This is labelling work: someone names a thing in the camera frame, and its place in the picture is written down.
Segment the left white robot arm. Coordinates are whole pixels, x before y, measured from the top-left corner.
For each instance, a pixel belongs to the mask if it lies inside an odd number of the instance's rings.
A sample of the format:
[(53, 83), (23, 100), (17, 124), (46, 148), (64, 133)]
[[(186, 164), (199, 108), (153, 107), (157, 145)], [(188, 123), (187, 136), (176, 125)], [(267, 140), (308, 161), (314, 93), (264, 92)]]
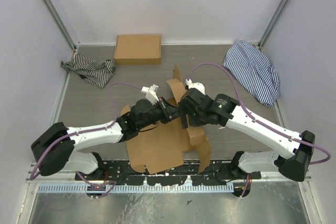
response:
[(129, 112), (106, 124), (88, 127), (65, 127), (59, 122), (48, 128), (31, 145), (36, 165), (30, 180), (37, 176), (50, 176), (62, 169), (88, 174), (100, 180), (106, 173), (98, 154), (80, 153), (81, 149), (106, 143), (131, 140), (152, 124), (167, 124), (180, 116), (178, 107), (159, 98), (156, 104), (141, 99)]

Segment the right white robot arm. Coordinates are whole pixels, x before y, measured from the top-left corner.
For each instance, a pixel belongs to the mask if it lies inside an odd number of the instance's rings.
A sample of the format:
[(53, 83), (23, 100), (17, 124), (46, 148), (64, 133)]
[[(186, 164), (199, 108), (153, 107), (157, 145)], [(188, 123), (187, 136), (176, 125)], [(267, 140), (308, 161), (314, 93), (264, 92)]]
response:
[(236, 152), (230, 172), (243, 179), (254, 172), (279, 172), (287, 179), (302, 182), (312, 158), (314, 134), (286, 130), (244, 109), (235, 99), (225, 94), (216, 98), (188, 89), (178, 102), (182, 127), (220, 125), (243, 132), (271, 148), (268, 152)]

